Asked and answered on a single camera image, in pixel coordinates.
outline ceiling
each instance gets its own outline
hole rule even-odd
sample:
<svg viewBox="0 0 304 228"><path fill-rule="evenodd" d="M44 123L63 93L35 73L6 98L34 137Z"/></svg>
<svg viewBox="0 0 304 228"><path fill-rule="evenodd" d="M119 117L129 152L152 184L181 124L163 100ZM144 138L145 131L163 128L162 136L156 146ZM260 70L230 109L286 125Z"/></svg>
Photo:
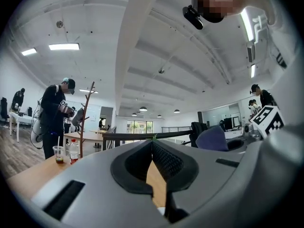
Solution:
<svg viewBox="0 0 304 228"><path fill-rule="evenodd" d="M240 16L225 18L218 24L202 20L204 29L199 31L182 14L182 8L191 0L154 0L142 18L137 37L132 38L130 33L128 38L130 28L123 23L127 7L132 12L132 6L140 9L140 3L145 2L133 1L25 0L8 23L7 46L46 86L58 84L64 77L75 79L76 89L87 88L95 81L99 92L96 97L114 106L118 90L115 81L119 81L120 109L116 110L121 116L130 116L141 106L148 108L142 115L145 118L170 116L180 105L200 97L202 91L250 79L247 36ZM247 11L250 18L262 13L255 8ZM63 28L56 27L59 20ZM123 32L125 42L134 40L124 62L126 73L117 67L122 52L119 47L127 45L118 43ZM67 42L79 43L80 50L48 48L49 44ZM266 41L256 47L256 75L268 71L264 65L266 47ZM21 55L30 48L38 53ZM123 74L123 80L117 71ZM189 105L186 110L197 108Z"/></svg>

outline wooden coat rack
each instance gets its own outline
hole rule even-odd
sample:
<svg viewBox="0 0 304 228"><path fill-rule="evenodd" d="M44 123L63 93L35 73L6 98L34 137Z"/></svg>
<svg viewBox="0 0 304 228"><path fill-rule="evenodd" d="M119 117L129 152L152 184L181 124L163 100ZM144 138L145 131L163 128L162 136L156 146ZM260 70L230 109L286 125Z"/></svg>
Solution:
<svg viewBox="0 0 304 228"><path fill-rule="evenodd" d="M86 97L85 105L81 104L81 105L84 107L84 115L83 115L81 124L79 124L81 130L80 130L80 132L77 131L77 133L80 135L80 158L83 157L83 156L82 156L82 144L83 144L83 142L85 141L85 139L83 139L85 120L88 119L88 118L90 118L89 116L86 117L86 109L87 109L87 105L88 105L88 103L89 103L90 96L91 96L91 94L94 93L94 92L92 92L92 89L95 88L95 87L94 87L94 83L95 83L95 82L93 82L92 85L91 85L91 89L90 89L89 94L88 94L88 95L85 95L85 97Z"/></svg>

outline water bottle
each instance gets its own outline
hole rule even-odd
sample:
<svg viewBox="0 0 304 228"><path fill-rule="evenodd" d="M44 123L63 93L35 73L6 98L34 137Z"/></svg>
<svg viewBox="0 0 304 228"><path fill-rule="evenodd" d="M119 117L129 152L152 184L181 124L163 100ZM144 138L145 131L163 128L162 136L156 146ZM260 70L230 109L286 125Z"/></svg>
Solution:
<svg viewBox="0 0 304 228"><path fill-rule="evenodd" d="M70 164L74 164L78 160L78 149L76 146L76 139L72 139L70 145Z"/></svg>

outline security camera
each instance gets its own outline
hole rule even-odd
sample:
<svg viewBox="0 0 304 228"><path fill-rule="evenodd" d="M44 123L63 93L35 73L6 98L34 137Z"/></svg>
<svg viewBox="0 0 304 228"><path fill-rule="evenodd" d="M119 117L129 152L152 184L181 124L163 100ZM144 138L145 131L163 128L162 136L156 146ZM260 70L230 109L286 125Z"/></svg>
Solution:
<svg viewBox="0 0 304 228"><path fill-rule="evenodd" d="M197 29L203 29L203 23L200 20L200 15L197 11L189 5L188 7L184 7L182 9L182 13L184 17Z"/></svg>

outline wooden floor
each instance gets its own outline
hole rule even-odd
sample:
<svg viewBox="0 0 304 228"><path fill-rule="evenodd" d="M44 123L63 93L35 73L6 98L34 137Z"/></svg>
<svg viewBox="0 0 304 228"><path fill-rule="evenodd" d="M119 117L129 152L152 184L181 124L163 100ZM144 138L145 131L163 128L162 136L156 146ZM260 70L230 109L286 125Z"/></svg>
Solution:
<svg viewBox="0 0 304 228"><path fill-rule="evenodd" d="M12 177L45 160L43 149L36 149L30 142L30 127L20 126L19 142L16 134L10 136L10 129L0 126L0 163L4 178ZM83 155L99 152L93 144L84 142Z"/></svg>

